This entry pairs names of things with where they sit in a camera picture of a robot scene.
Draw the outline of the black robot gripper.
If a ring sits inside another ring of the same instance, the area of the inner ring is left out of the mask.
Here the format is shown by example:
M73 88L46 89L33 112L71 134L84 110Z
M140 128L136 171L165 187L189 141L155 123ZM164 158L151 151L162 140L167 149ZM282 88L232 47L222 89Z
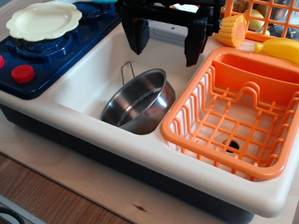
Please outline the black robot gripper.
M141 54L150 39L147 19L187 27L186 66L196 65L207 39L221 27L225 0L118 0L122 27L132 51Z

